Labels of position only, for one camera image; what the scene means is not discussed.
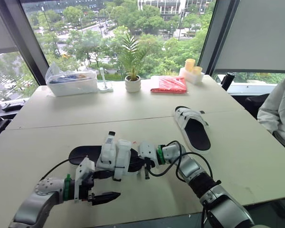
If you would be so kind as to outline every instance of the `black cord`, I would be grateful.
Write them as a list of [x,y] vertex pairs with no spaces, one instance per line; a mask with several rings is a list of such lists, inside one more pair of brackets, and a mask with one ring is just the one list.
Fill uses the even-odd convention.
[[177,166],[176,166],[175,175],[176,175],[177,179],[179,179],[179,180],[182,181],[182,182],[185,182],[185,180],[182,179],[182,178],[179,176],[179,169],[180,169],[180,165],[181,165],[180,162],[181,162],[181,159],[182,159],[182,156],[181,156],[181,155],[182,155],[181,144],[180,144],[179,141],[174,140],[174,141],[168,143],[167,146],[171,145],[172,143],[177,143],[177,145],[178,145],[179,148],[180,148],[180,158],[179,158],[179,163],[178,163]]
[[62,165],[63,163],[73,160],[73,159],[78,159],[78,158],[85,158],[86,156],[78,156],[78,157],[74,157],[74,158],[69,158],[69,159],[65,159],[64,161],[62,161],[61,163],[55,165],[52,169],[50,169],[41,179],[40,181],[42,181],[43,179],[45,179],[55,168],[57,168],[59,165]]
[[[178,177],[178,179],[180,179],[179,176],[178,176],[178,169],[179,169],[179,167],[180,167],[181,157],[184,156],[184,155],[187,155],[187,154],[197,155],[197,156],[199,156],[202,160],[204,160],[204,162],[206,163],[206,165],[207,165],[207,167],[208,167],[208,169],[209,169],[210,177],[213,178],[212,169],[211,169],[211,167],[210,167],[208,161],[207,161],[202,155],[200,155],[200,154],[198,154],[198,153],[195,153],[195,152],[181,153],[181,149],[180,149],[180,155],[179,155],[179,157],[177,157],[177,158],[168,166],[168,168],[166,168],[162,173],[155,174],[155,173],[153,173],[151,170],[148,170],[148,172],[149,172],[152,176],[154,176],[154,177],[163,176],[163,175],[165,175],[165,174],[169,171],[169,169],[171,169],[171,167],[175,164],[175,162],[176,162],[177,160],[179,160],[179,163],[178,163],[178,165],[177,165],[177,167],[176,167],[176,176]],[[201,225],[200,225],[201,228],[204,228],[205,213],[206,213],[206,209],[203,207],[203,211],[202,211],[202,214],[201,214]]]
[[200,228],[204,228],[205,212],[206,212],[206,209],[205,209],[205,208],[203,208],[203,211],[202,211],[202,213],[201,213],[201,223],[200,223]]
[[205,162],[205,163],[207,164],[207,166],[208,166],[208,169],[209,169],[209,172],[210,172],[210,177],[213,178],[212,169],[211,169],[211,167],[210,167],[208,161],[207,161],[203,156],[201,156],[200,154],[195,153],[195,152],[186,152],[186,153],[181,154],[181,155],[178,156],[178,157],[168,166],[168,168],[166,168],[162,173],[156,174],[156,173],[153,173],[151,170],[148,170],[148,172],[149,172],[152,176],[154,176],[154,177],[161,177],[161,176],[165,175],[165,174],[169,171],[169,169],[171,169],[171,167],[175,164],[175,162],[177,162],[177,160],[178,160],[180,157],[182,157],[182,156],[184,156],[184,155],[187,155],[187,154],[197,155],[197,156],[199,156],[201,159],[203,159],[204,162]]

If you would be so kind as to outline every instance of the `white table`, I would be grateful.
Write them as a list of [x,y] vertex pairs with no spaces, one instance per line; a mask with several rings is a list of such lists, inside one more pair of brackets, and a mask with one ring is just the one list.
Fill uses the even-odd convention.
[[201,85],[187,83],[188,92],[154,94],[150,80],[142,80],[138,93],[128,93],[124,82],[113,83],[114,92],[55,97],[40,86],[7,129],[91,124],[172,116],[183,105],[206,113],[244,109],[210,76]]
[[[285,149],[245,110],[204,114],[209,123],[209,161],[214,179],[241,204],[285,197]],[[137,148],[141,141],[185,145],[172,117],[60,127],[7,130],[0,135],[0,227],[7,227],[21,202],[50,168],[80,145],[101,145],[109,131]],[[197,158],[207,170],[205,164]],[[60,178],[75,167],[67,163],[52,175]],[[95,192],[118,191],[121,196],[91,207],[72,201],[55,206],[45,228],[91,227],[196,213],[200,203],[173,168],[164,177],[127,176],[121,182],[96,180]]]

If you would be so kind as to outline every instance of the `red bag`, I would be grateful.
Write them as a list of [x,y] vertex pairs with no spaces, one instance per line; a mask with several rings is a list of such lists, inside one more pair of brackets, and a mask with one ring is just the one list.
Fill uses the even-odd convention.
[[153,93],[173,93],[183,94],[187,92],[187,86],[184,77],[171,76],[152,76],[151,80],[156,81],[155,88],[151,89]]

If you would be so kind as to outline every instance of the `gray arm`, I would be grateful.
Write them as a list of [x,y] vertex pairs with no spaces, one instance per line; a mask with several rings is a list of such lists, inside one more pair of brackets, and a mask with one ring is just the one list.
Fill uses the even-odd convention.
[[42,228],[53,206],[63,202],[64,180],[47,178],[20,206],[9,228]]
[[[182,146],[181,151],[185,153],[186,149]],[[178,144],[173,143],[163,147],[162,154],[165,161],[171,163],[180,155]],[[253,220],[246,209],[219,185],[220,182],[215,182],[189,155],[182,157],[179,173],[206,209],[207,218],[212,227],[253,227]]]

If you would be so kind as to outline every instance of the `person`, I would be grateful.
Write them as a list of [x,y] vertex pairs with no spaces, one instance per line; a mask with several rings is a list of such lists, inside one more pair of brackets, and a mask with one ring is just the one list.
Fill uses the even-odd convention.
[[285,147],[285,78],[260,107],[257,120]]

